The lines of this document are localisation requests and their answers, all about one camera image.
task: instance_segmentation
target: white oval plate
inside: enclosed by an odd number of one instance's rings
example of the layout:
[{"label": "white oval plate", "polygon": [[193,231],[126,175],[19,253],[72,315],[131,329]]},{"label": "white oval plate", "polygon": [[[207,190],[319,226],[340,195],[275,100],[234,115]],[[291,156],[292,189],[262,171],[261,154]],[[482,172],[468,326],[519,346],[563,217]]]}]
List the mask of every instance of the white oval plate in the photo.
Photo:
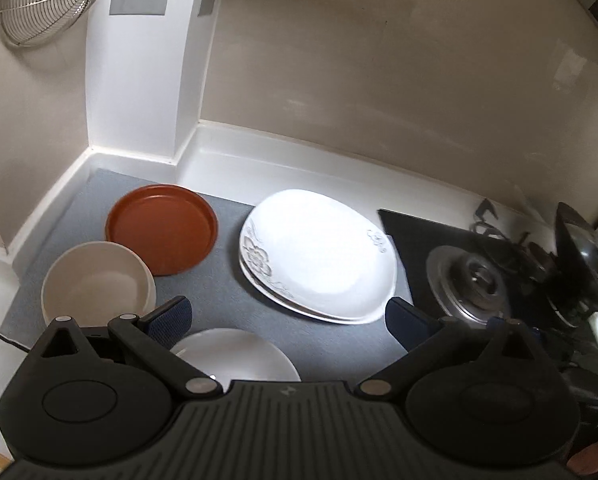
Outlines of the white oval plate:
[{"label": "white oval plate", "polygon": [[385,234],[311,191],[266,198],[246,219],[239,250],[268,288],[323,316],[362,319],[394,293],[397,261]]},{"label": "white oval plate", "polygon": [[189,335],[170,350],[227,391],[233,380],[301,381],[290,359],[271,342],[236,328],[212,328]]},{"label": "white oval plate", "polygon": [[254,288],[256,288],[258,291],[260,291],[260,293],[262,293],[264,296],[266,296],[269,300],[272,300],[276,304],[284,306],[287,309],[296,312],[297,314],[302,314],[303,316],[312,317],[314,319],[319,319],[321,321],[327,321],[329,323],[338,323],[338,324],[343,324],[343,325],[361,325],[361,324],[373,323],[373,322],[377,321],[378,319],[381,319],[381,317],[383,317],[383,313],[385,311],[385,305],[386,305],[386,303],[388,303],[388,300],[392,297],[392,296],[390,296],[389,298],[386,298],[383,301],[383,304],[378,306],[377,309],[375,309],[375,311],[373,313],[369,314],[367,317],[362,317],[360,319],[341,319],[341,318],[337,318],[337,317],[329,317],[329,316],[324,316],[322,314],[317,314],[316,312],[313,312],[312,310],[307,309],[306,307],[303,307],[299,304],[292,303],[291,301],[284,299],[282,296],[279,296],[279,294],[275,293],[274,290],[270,290],[269,288],[267,288],[263,282],[258,280],[258,278],[256,276],[254,276],[252,274],[252,272],[250,272],[250,270],[248,269],[246,264],[243,262],[242,257],[239,257],[239,267],[241,267],[241,272],[243,272],[243,275],[251,283],[251,285]]}]

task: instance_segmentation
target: burner cap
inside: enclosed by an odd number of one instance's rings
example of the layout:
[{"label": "burner cap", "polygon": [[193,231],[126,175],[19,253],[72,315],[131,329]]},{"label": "burner cap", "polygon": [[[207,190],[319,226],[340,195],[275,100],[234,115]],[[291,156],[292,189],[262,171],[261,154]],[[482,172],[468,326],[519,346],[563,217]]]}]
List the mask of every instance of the burner cap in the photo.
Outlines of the burner cap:
[{"label": "burner cap", "polygon": [[479,254],[462,254],[450,266],[450,278],[460,299],[489,312],[501,311],[506,301],[498,277],[494,265]]},{"label": "burner cap", "polygon": [[483,256],[452,246],[434,248],[426,262],[428,283],[449,316],[483,326],[490,317],[509,317],[503,277]]}]

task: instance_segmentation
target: terracotta plate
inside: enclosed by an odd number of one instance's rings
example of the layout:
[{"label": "terracotta plate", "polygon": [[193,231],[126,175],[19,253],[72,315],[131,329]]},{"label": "terracotta plate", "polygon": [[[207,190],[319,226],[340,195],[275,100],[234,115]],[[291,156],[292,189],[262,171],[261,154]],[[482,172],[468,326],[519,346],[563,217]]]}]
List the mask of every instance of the terracotta plate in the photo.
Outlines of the terracotta plate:
[{"label": "terracotta plate", "polygon": [[155,276],[203,260],[217,240],[217,216],[197,193],[155,184],[119,199],[108,214],[106,240],[134,251]]}]

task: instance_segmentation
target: stacked plates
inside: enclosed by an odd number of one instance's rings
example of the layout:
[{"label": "stacked plates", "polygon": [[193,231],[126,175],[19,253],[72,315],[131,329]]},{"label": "stacked plates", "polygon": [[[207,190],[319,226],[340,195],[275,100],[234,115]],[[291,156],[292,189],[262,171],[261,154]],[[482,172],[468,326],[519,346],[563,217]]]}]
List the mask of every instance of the stacked plates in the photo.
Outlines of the stacked plates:
[{"label": "stacked plates", "polygon": [[332,198],[300,189],[252,210],[239,236],[239,264],[272,301],[341,324],[380,319],[397,276],[393,246],[379,228]]}]

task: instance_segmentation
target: gas stove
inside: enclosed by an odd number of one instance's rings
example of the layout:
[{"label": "gas stove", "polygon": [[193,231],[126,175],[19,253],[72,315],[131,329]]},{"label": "gas stove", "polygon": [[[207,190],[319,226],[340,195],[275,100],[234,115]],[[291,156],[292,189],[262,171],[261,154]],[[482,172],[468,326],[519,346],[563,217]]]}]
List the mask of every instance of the gas stove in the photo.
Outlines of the gas stove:
[{"label": "gas stove", "polygon": [[562,288],[541,283],[536,265],[527,265],[527,246],[483,221],[483,210],[471,231],[386,210],[379,215],[405,267],[413,304],[428,316],[458,317],[473,326],[493,316],[544,330],[568,326],[557,308],[562,303],[548,293]]}]

